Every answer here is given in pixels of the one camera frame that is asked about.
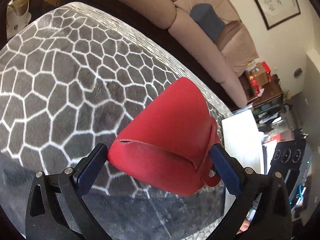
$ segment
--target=picture frame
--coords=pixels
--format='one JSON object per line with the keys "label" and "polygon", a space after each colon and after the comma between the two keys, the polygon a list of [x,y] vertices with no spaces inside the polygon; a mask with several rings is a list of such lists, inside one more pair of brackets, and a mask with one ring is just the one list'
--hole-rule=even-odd
{"label": "picture frame", "polygon": [[255,0],[268,30],[301,14],[298,0]]}

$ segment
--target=patterned blanket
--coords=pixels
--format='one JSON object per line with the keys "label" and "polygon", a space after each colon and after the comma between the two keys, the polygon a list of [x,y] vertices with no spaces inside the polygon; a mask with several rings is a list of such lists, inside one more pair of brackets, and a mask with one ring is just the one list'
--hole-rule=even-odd
{"label": "patterned blanket", "polygon": [[[172,55],[120,20],[71,3],[17,34],[0,51],[0,205],[20,233],[35,172],[60,173],[97,143],[110,147],[181,76],[205,96],[222,140],[221,120],[231,116],[226,106]],[[224,194],[220,183],[180,197],[106,163],[83,199],[115,240],[179,240],[205,239],[213,231]]]}

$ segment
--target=beige couch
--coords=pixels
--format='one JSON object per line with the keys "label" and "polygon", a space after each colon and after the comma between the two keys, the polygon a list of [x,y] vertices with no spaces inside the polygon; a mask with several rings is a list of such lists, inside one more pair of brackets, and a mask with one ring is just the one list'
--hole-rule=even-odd
{"label": "beige couch", "polygon": [[[169,33],[218,82],[238,107],[247,97],[238,77],[258,57],[247,28],[229,0],[119,0]],[[193,6],[209,3],[226,27],[216,44],[189,16]]]}

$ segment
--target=blue gripper pad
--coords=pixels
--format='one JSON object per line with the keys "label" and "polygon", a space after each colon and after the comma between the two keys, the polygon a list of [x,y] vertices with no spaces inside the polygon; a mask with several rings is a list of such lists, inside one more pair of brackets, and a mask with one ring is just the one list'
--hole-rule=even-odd
{"label": "blue gripper pad", "polygon": [[211,160],[217,169],[229,193],[238,197],[241,194],[241,181],[228,158],[231,158],[220,144],[215,144],[210,151]]}

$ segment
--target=black picture frame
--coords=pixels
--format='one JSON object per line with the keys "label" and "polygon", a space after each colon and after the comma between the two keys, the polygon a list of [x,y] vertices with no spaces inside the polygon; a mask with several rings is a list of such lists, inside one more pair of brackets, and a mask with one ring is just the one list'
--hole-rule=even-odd
{"label": "black picture frame", "polygon": [[298,0],[296,0],[297,6],[298,6],[298,10],[299,10],[298,13],[293,14],[293,15],[291,15],[291,16],[289,16],[289,17],[287,17],[287,18],[285,18],[285,19],[283,19],[283,20],[281,20],[281,21],[279,21],[279,22],[277,22],[275,24],[269,25],[269,22],[268,22],[267,17],[265,15],[260,3],[259,3],[259,0],[254,0],[254,1],[256,2],[257,7],[258,7],[258,9],[259,9],[259,11],[260,11],[260,13],[262,15],[262,18],[263,18],[264,23],[266,24],[267,30],[271,30],[272,28],[278,26],[279,24],[284,23],[284,22],[286,22],[286,21],[288,21],[288,20],[290,20],[290,19],[292,19],[292,18],[294,18],[294,17],[296,17],[296,16],[301,14],[301,10],[300,10],[300,6],[299,6],[299,3],[298,3]]}

